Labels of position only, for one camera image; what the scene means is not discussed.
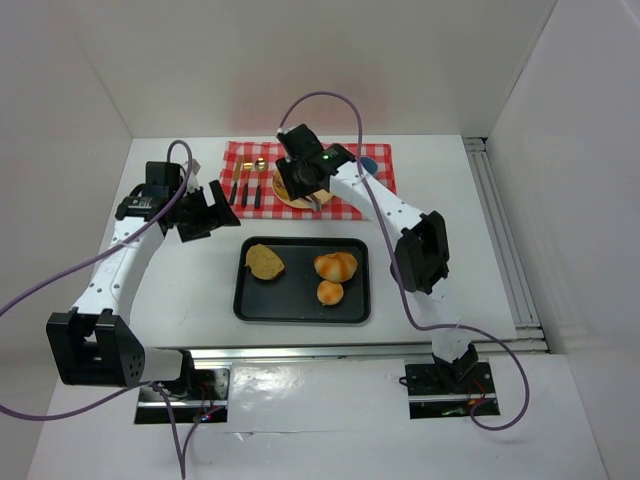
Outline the orange ring donut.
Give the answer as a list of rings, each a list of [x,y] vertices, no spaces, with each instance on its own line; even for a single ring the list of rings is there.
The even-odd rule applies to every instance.
[[[277,179],[273,180],[273,189],[277,193],[277,195],[285,200],[289,199],[288,192],[284,185]]]

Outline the silver metal tongs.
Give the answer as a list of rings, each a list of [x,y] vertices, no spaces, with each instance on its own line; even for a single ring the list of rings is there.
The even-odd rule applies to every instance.
[[[305,196],[301,201],[313,211],[319,212],[322,208],[322,202],[314,195]]]

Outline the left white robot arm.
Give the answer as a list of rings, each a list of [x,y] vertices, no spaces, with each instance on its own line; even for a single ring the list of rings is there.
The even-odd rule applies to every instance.
[[[116,209],[112,254],[99,261],[89,286],[68,312],[54,313],[46,334],[66,385],[134,388],[147,382],[187,387],[192,356],[185,350],[148,348],[131,331],[133,303],[145,271],[169,230],[182,242],[210,237],[240,221],[219,181],[214,202],[184,167],[149,162],[144,183]]]

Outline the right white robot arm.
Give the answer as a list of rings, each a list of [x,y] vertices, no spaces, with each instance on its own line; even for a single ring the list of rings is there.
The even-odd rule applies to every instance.
[[[353,151],[338,143],[326,146],[305,124],[280,128],[276,138],[285,151],[276,167],[291,199],[309,202],[317,191],[326,190],[378,222],[403,305],[413,301],[420,308],[423,322],[408,314],[410,324],[430,334],[441,373],[461,382],[478,355],[447,291],[450,251],[443,216],[409,205],[367,172],[361,143]]]

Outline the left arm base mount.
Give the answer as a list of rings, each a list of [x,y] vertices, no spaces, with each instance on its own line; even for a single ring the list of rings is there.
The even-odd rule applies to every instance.
[[[171,382],[156,382],[156,387],[139,390],[134,423],[169,424],[169,411],[177,424],[226,423],[231,368],[229,365],[192,368],[186,376]]]

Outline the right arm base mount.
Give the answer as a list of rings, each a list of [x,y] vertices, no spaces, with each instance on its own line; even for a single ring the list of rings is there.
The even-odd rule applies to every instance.
[[[478,363],[459,383],[447,380],[433,363],[406,364],[398,380],[408,395],[411,419],[498,416],[500,408],[488,362]]]

